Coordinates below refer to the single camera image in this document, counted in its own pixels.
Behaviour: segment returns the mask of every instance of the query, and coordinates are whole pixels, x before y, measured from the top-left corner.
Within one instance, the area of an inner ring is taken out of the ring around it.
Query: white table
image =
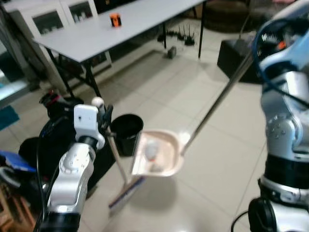
[[[86,79],[74,74],[72,76],[91,86],[96,95],[100,96],[91,72],[90,59],[92,57],[161,23],[163,23],[164,47],[166,48],[164,22],[200,3],[203,3],[198,52],[198,57],[200,57],[206,0],[137,0],[105,12],[98,18],[91,18],[72,27],[34,38],[34,42],[47,49],[70,95],[74,96],[66,79],[63,78],[63,72],[67,70],[61,66],[62,56],[85,66]],[[110,13],[120,14],[121,27],[111,26]],[[54,58],[51,50],[59,53],[58,60]]]

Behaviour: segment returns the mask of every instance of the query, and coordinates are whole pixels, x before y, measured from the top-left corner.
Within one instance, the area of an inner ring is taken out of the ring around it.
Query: tile floor
[[[198,38],[199,22],[191,24]],[[228,78],[216,66],[222,39],[236,34],[204,31],[201,59],[197,45],[177,47],[166,59],[162,45],[150,41],[97,77],[105,102],[114,104],[114,118],[135,113],[145,128],[192,133],[211,107]],[[89,103],[93,91],[76,93]],[[19,144],[38,135],[47,121],[37,91],[12,104],[21,120],[0,132],[1,149],[17,151]],[[80,232],[227,232],[233,218],[258,196],[257,178],[266,158],[265,122],[260,108],[261,87],[237,84],[185,154],[181,171],[169,178],[148,178],[125,207],[110,215],[108,202],[122,186],[116,166],[98,182],[85,203]],[[123,160],[129,170],[131,158]],[[236,232],[249,231],[247,218]]]

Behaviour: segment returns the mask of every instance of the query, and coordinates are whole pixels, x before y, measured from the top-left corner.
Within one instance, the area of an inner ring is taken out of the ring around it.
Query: blue object
[[[13,107],[6,106],[0,110],[0,131],[19,120]]]
[[[5,163],[15,170],[35,172],[36,169],[31,167],[19,154],[0,150],[0,156],[5,157]]]

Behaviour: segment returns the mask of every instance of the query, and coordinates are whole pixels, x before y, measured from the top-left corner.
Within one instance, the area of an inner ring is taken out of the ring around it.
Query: black trash can
[[[132,156],[138,133],[143,129],[143,120],[132,114],[122,115],[111,124],[111,131],[116,133],[115,143],[120,156]]]

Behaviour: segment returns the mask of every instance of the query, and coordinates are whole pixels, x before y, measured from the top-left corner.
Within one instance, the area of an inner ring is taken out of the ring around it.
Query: black box
[[[231,78],[237,67],[250,52],[248,44],[242,40],[223,40],[221,42],[220,53],[218,57],[218,67]],[[252,64],[246,71],[240,82],[261,84],[261,78],[256,75],[256,68]]]

